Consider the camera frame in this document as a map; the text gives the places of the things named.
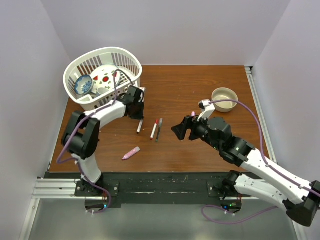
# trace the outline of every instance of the white plastic basket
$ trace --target white plastic basket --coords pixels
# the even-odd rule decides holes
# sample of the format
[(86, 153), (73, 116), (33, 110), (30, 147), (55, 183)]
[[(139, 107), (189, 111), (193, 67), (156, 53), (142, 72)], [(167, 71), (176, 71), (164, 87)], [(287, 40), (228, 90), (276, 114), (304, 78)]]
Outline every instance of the white plastic basket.
[[(117, 66), (117, 68), (124, 71), (130, 77), (136, 87), (140, 87), (142, 66), (137, 58), (130, 52), (119, 47), (104, 47), (88, 52), (70, 63), (63, 74), (63, 85), (66, 92), (69, 97), (75, 103), (80, 104), (85, 111), (99, 108), (114, 98), (114, 88), (98, 97), (90, 93), (78, 98), (75, 93), (74, 87), (76, 80), (80, 76), (90, 75), (95, 69), (102, 65)], [(123, 73), (118, 72), (117, 74), (120, 74), (117, 92), (118, 94), (125, 93), (131, 83)]]

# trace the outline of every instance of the white plate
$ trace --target white plate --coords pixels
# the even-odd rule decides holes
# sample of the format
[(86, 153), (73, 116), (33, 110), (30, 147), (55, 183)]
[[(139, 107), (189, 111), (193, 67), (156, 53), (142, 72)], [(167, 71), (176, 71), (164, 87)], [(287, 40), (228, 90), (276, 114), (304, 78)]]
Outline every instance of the white plate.
[[(97, 67), (91, 74), (91, 78), (93, 79), (93, 88), (92, 93), (97, 94), (98, 88), (106, 88), (108, 90), (112, 90), (115, 88), (114, 79), (112, 74), (115, 70), (119, 69), (117, 66), (112, 64), (105, 64)], [(120, 72), (116, 73), (115, 84), (117, 85), (120, 80)]]

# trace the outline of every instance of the pink object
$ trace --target pink object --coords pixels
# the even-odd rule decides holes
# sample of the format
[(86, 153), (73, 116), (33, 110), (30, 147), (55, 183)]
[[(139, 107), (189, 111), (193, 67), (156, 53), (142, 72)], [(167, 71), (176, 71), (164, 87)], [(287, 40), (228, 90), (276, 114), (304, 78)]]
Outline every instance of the pink object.
[(158, 123), (159, 123), (159, 119), (156, 119), (154, 126), (153, 126), (153, 129), (152, 129), (152, 132), (151, 132), (150, 140), (154, 139)]
[(124, 155), (122, 160), (127, 160), (127, 159), (131, 158), (133, 155), (135, 155), (139, 151), (140, 151), (140, 147), (138, 147), (138, 146), (135, 147), (130, 152), (128, 152), (126, 155)]

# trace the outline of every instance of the blue patterned bowl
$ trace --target blue patterned bowl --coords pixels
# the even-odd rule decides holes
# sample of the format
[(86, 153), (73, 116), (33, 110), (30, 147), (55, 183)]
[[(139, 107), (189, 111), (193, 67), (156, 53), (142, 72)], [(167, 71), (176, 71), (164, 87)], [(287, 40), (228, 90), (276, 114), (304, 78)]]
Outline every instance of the blue patterned bowl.
[(74, 91), (77, 95), (84, 96), (91, 92), (94, 86), (93, 80), (89, 75), (83, 75), (77, 79)]

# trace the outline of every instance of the brown wooden tabletop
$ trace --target brown wooden tabletop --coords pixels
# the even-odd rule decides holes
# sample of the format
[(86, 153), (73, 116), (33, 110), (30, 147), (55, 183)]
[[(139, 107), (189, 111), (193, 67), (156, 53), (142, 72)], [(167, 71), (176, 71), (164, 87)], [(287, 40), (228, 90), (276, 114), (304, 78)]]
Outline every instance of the brown wooden tabletop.
[[(178, 141), (171, 127), (180, 124), (192, 111), (201, 111), (198, 102), (210, 99), (216, 88), (230, 88), (239, 101), (256, 114), (256, 107), (243, 66), (143, 66), (141, 87), (146, 88), (144, 122), (137, 134), (138, 120), (117, 119), (99, 134), (95, 152), (102, 172), (228, 172), (243, 170), (224, 161), (216, 150), (201, 140)], [(73, 161), (57, 164), (63, 146), (61, 138), (71, 113), (83, 109), (69, 99), (59, 137), (53, 154), (50, 172), (78, 172)], [(219, 113), (231, 125), (234, 135), (259, 148), (258, 127), (253, 117), (240, 105), (231, 112)], [(163, 118), (159, 142), (150, 140), (157, 118)], [(139, 146), (141, 151), (128, 160), (124, 154)]]

